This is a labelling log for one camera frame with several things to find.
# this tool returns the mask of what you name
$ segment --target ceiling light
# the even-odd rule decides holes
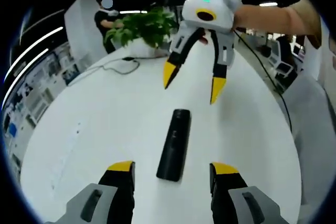
[[[122,10],[120,14],[128,14],[128,13],[141,13],[139,10]]]
[[[262,4],[260,4],[260,6],[277,6],[278,5],[278,3],[276,3],[276,2],[270,2],[270,3],[262,3]]]
[[[122,10],[120,14],[129,14],[129,13],[147,13],[146,10]]]
[[[7,76],[9,75],[9,73],[13,70],[13,68],[18,64],[18,62],[22,59],[22,57],[24,55],[26,55],[33,47],[35,47],[37,44],[39,44],[42,40],[48,38],[49,36],[53,35],[54,33],[57,33],[58,31],[61,31],[63,29],[63,27],[58,27],[57,29],[47,33],[46,35],[42,36],[41,38],[39,38],[37,41],[35,41],[33,44],[31,44],[19,57],[17,57],[17,59],[13,62],[13,64],[11,65],[11,67],[9,68],[9,70],[7,71],[7,74],[5,76],[4,81],[6,80]]]
[[[27,64],[27,66],[17,75],[17,77],[15,78],[15,80],[13,81],[12,85],[10,85],[9,89],[6,92],[5,98],[2,102],[2,106],[1,109],[3,109],[4,104],[9,96],[9,94],[11,93],[11,91],[14,89],[14,86],[16,85],[16,83],[20,80],[20,78],[24,75],[25,72],[27,72],[27,70],[31,67],[31,65],[33,65],[39,58],[41,58],[42,55],[44,55],[49,49],[46,48],[44,49],[42,52],[40,52],[30,63]]]

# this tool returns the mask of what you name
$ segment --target yellow fingertip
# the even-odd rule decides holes
[[[239,173],[239,171],[233,166],[218,162],[212,162],[212,164],[215,166],[216,175]]]
[[[176,66],[166,61],[163,67],[163,85],[167,88],[170,77],[172,76]]]
[[[220,77],[212,78],[212,92],[211,92],[210,104],[214,104],[216,102],[217,97],[221,93],[225,83],[226,78],[220,78]]]
[[[107,170],[114,170],[118,172],[129,172],[133,161],[124,161],[111,165]]]

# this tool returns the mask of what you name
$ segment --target potted plant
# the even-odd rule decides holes
[[[177,27],[173,14],[165,12],[162,7],[147,13],[130,14],[120,22],[123,27],[109,30],[105,41],[112,39],[123,47],[129,46],[131,54],[137,57],[154,57],[158,49],[168,51],[167,39],[172,29]]]

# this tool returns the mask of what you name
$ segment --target desk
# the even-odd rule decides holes
[[[128,53],[121,48],[95,65]],[[196,43],[167,90],[162,58],[142,60],[127,76],[99,70],[67,87],[35,128],[22,166],[23,192],[42,220],[61,217],[68,200],[97,183],[109,165],[134,160],[133,224],[213,223],[213,161],[237,167],[248,185],[261,189],[288,222],[296,223],[301,176],[285,117],[237,52],[222,95],[210,105],[213,54],[212,43]],[[173,183],[155,174],[177,108],[189,109],[192,123],[183,178]],[[63,166],[55,168],[60,159]]]

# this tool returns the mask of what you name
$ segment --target black cable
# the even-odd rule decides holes
[[[76,81],[74,82],[71,82],[68,87],[71,87],[73,85],[75,85],[76,83],[80,82],[81,80],[85,79],[86,77],[92,75],[93,73],[97,72],[99,69],[103,69],[104,71],[107,71],[107,70],[112,70],[122,76],[125,76],[127,74],[130,74],[130,73],[133,73],[134,71],[136,71],[139,66],[140,66],[140,62],[137,61],[137,59],[139,60],[148,60],[148,59],[159,59],[159,58],[164,58],[164,57],[167,57],[167,56],[159,56],[159,57],[150,57],[150,58],[146,58],[146,57],[124,57],[124,58],[119,58],[119,59],[113,59],[113,60],[109,60],[107,62],[105,62],[103,65],[100,65],[100,66],[95,66],[93,68],[88,68],[87,70],[85,70],[83,73],[85,72],[89,72],[90,70],[92,70],[89,74],[77,79]],[[118,61],[118,60],[124,60],[124,61],[132,61],[132,62],[135,62],[136,63],[136,67],[133,68],[132,70],[128,71],[128,72],[121,72],[115,68],[107,68],[106,65],[111,63],[111,62],[114,62],[114,61]]]
[[[257,57],[259,63],[261,64],[263,70],[265,71],[265,73],[267,74],[269,80],[272,82],[274,88],[275,88],[275,91],[279,94],[280,98],[282,99],[282,102],[285,106],[285,109],[286,109],[286,113],[287,113],[287,116],[288,116],[288,122],[289,122],[289,128],[290,128],[290,132],[292,132],[292,121],[290,119],[290,115],[289,115],[289,111],[288,111],[288,108],[287,108],[287,105],[286,105],[286,102],[284,100],[284,98],[282,97],[282,94],[281,92],[279,91],[278,87],[275,85],[275,83],[273,82],[271,76],[269,75],[269,73],[267,72],[266,68],[264,67],[264,64],[262,63],[262,61],[260,60],[260,58],[258,57],[258,55],[254,52],[254,50],[248,45],[248,43],[246,43],[246,41],[243,40],[243,38],[237,33],[237,31],[234,31],[235,34],[239,37],[239,39],[245,44],[245,46],[247,46],[248,49],[250,49],[250,51],[255,55],[255,57]]]

